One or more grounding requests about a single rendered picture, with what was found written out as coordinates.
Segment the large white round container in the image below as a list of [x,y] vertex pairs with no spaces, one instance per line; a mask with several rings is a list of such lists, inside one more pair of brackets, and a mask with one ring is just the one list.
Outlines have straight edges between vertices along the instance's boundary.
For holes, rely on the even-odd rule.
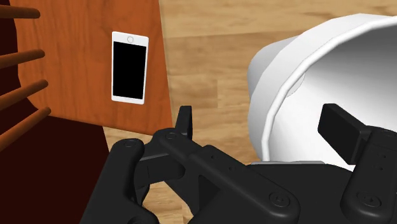
[[263,47],[247,69],[249,137],[260,164],[348,164],[318,133],[335,103],[397,132],[397,16],[333,18]]

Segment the white smartphone with black screen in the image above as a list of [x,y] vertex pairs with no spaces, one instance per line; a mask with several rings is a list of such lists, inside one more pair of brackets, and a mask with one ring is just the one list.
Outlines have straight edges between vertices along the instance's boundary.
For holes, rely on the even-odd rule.
[[149,37],[112,32],[111,100],[145,102]]

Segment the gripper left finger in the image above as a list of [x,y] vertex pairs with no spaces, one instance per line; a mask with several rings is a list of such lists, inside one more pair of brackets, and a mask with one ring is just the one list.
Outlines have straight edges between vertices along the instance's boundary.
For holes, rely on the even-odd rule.
[[160,224],[143,206],[151,184],[176,181],[193,212],[191,224],[298,224],[300,204],[289,191],[233,157],[192,139],[192,109],[149,143],[115,143],[80,224]]

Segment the dark brown spindle chair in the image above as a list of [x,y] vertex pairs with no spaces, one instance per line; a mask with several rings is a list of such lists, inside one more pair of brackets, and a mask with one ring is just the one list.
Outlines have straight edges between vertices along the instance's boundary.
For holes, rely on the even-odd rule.
[[[0,18],[0,55],[16,53],[12,18]],[[50,65],[65,89],[80,71]],[[0,95],[21,87],[18,66],[0,69]],[[38,109],[28,99],[0,110],[0,134]],[[0,224],[78,224],[108,155],[103,128],[47,116],[0,152]]]

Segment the orange wooden table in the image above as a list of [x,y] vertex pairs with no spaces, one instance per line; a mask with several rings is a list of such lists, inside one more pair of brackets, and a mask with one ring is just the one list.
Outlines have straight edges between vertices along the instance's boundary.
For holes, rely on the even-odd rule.
[[[45,56],[18,66],[21,84],[45,79],[30,96],[52,116],[141,134],[172,126],[171,103],[159,0],[9,0],[35,8],[37,19],[15,22],[20,51]],[[112,32],[147,36],[148,68],[144,104],[111,98]]]

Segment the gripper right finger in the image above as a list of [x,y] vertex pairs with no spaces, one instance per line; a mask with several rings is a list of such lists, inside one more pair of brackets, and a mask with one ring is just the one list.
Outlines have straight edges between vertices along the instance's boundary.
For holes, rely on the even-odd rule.
[[397,224],[397,132],[365,125],[337,104],[324,104],[317,128],[355,168],[340,199],[352,224]]

